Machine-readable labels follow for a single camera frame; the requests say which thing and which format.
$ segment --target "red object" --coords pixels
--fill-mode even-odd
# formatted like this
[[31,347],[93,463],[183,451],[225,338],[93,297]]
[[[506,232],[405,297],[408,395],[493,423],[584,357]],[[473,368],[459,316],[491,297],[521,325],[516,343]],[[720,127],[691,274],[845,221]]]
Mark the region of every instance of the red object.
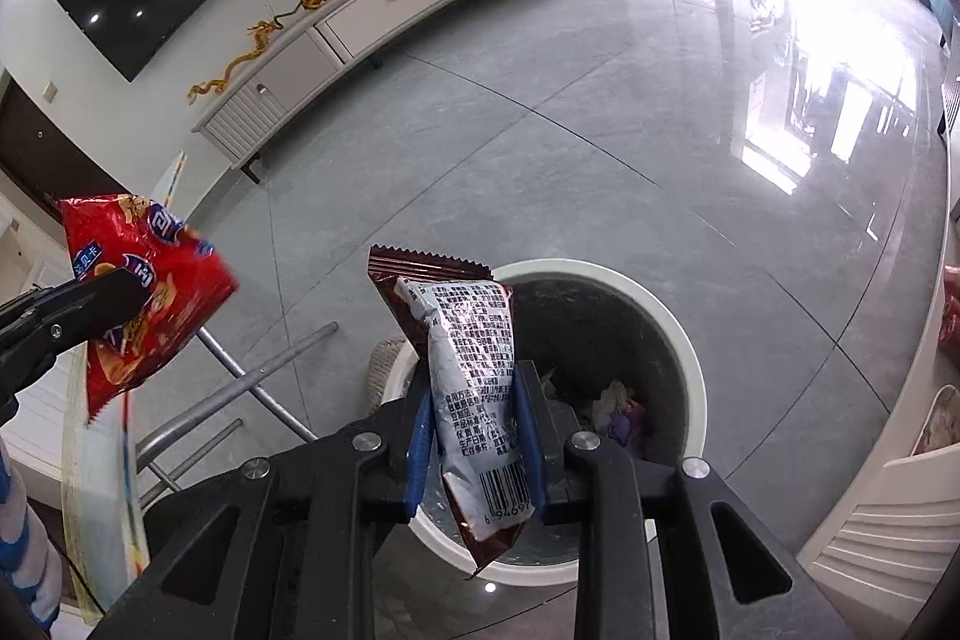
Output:
[[944,312],[937,344],[960,367],[960,268],[944,265]]
[[176,356],[237,289],[213,246],[142,196],[64,199],[67,246],[79,280],[122,266],[151,292],[135,319],[89,340],[88,419]]

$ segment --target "screw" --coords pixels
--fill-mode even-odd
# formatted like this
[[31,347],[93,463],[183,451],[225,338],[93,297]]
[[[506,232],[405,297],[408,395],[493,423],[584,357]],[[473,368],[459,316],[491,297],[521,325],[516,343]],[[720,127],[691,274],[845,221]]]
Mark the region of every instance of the screw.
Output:
[[600,437],[593,432],[576,432],[570,437],[570,444],[578,451],[595,451],[600,447]]
[[382,444],[383,440],[376,432],[362,432],[362,434],[357,434],[353,438],[353,450],[355,451],[376,451]]
[[240,473],[246,477],[247,480],[258,480],[261,477],[267,477],[267,475],[270,474],[270,461],[267,461],[263,456],[251,458],[249,461],[244,461],[240,467]]
[[710,465],[707,464],[702,458],[690,456],[690,458],[685,458],[683,460],[683,474],[700,480],[701,477],[707,477],[707,475],[710,474]]

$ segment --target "trash can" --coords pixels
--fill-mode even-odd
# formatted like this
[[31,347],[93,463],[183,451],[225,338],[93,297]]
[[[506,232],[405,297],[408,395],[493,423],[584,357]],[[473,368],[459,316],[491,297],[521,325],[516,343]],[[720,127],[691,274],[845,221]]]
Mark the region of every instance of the trash can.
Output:
[[[552,369],[558,386],[573,384],[586,400],[621,381],[646,408],[643,455],[648,461],[676,464],[686,456],[702,456],[707,437],[703,373],[680,323],[656,296],[619,272],[570,259],[511,263],[493,276],[512,287],[517,360],[532,360],[541,376]],[[404,394],[415,366],[408,342],[387,378],[384,402]],[[443,560],[467,574],[474,571],[449,511],[436,451],[410,528]],[[648,521],[647,538],[655,534]],[[544,527],[535,516],[483,577],[507,585],[573,584],[579,541],[579,525]]]

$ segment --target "white trash can rim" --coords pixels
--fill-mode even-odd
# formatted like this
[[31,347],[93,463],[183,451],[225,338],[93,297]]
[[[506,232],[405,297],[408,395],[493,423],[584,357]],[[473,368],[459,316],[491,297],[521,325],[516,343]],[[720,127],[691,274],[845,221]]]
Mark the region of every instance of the white trash can rim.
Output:
[[[508,263],[506,266],[496,268],[493,271],[493,277],[507,285],[542,279],[589,282],[642,310],[645,316],[656,324],[673,349],[674,357],[680,367],[680,376],[683,377],[688,406],[688,427],[685,444],[683,444],[683,457],[703,456],[704,442],[707,440],[707,389],[704,386],[704,374],[683,327],[653,293],[629,277],[606,266],[573,259],[546,258]],[[407,381],[415,367],[416,352],[407,342],[400,349],[400,354],[397,355],[397,360],[387,378],[383,391],[384,402],[391,402],[403,396]],[[410,528],[427,548],[448,564],[467,574],[476,569],[467,549],[440,531],[422,509],[416,511],[416,516],[410,522]],[[647,521],[646,531],[647,540],[656,536],[653,521]],[[576,561],[541,566],[521,566],[495,561],[483,571],[483,577],[487,581],[510,586],[573,584],[577,581],[577,574]]]

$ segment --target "cable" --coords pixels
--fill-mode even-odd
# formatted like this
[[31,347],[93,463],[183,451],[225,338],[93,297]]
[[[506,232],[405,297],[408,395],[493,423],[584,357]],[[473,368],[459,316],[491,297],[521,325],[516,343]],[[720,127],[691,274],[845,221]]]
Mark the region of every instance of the cable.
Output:
[[66,551],[63,548],[59,547],[59,543],[53,538],[53,535],[47,535],[47,539],[50,540],[50,544],[56,549],[56,552],[66,559],[66,563],[70,565],[70,569],[73,570],[73,574],[77,576],[80,585],[83,586],[83,590],[86,592],[86,595],[90,598],[90,602],[96,606],[101,615],[106,616],[107,611],[104,610],[104,607],[97,601],[97,598],[93,596],[93,591],[90,590],[89,585],[83,579],[83,576],[80,574],[80,570],[77,568],[77,565],[73,563],[72,558],[70,558]]

